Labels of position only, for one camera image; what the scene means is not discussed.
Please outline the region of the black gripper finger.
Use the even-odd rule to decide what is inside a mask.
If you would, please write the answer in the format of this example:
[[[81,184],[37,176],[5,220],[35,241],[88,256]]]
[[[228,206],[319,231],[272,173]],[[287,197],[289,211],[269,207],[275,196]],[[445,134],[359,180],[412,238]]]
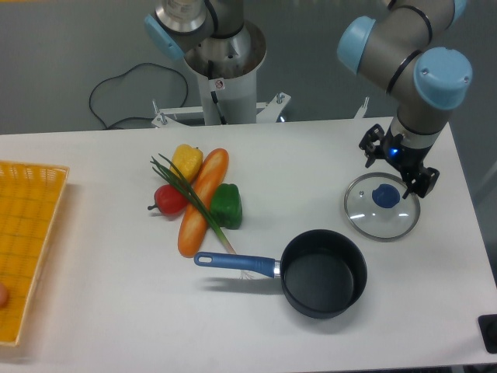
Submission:
[[[440,176],[440,172],[432,167],[404,169],[401,171],[401,178],[406,185],[406,191],[402,195],[406,199],[409,194],[414,193],[420,198],[424,198],[430,193]]]
[[[362,137],[359,143],[359,148],[366,156],[366,168],[371,167],[377,159],[386,159],[383,149],[384,137],[384,130],[379,124],[372,126]]]

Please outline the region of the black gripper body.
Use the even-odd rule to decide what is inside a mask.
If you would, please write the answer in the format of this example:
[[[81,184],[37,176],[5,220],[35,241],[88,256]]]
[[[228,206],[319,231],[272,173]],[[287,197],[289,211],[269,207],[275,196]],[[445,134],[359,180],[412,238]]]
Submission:
[[[393,135],[388,131],[382,140],[382,149],[385,160],[400,172],[406,183],[412,183],[422,174],[423,161],[431,147],[410,148],[401,143],[403,139],[401,134]]]

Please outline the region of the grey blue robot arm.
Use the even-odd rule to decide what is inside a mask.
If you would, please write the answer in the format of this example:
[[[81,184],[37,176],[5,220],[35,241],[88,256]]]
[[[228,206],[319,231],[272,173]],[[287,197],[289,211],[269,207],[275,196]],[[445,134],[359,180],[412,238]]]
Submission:
[[[464,100],[472,67],[456,50],[430,46],[463,13],[463,1],[391,1],[382,21],[361,16],[341,36],[337,57],[398,101],[390,127],[360,142],[367,161],[383,159],[408,193],[425,197],[439,172],[424,166],[450,115]],[[266,57],[261,30],[241,1],[162,1],[144,20],[155,46],[195,73],[208,125],[269,119],[256,108],[256,72]]]

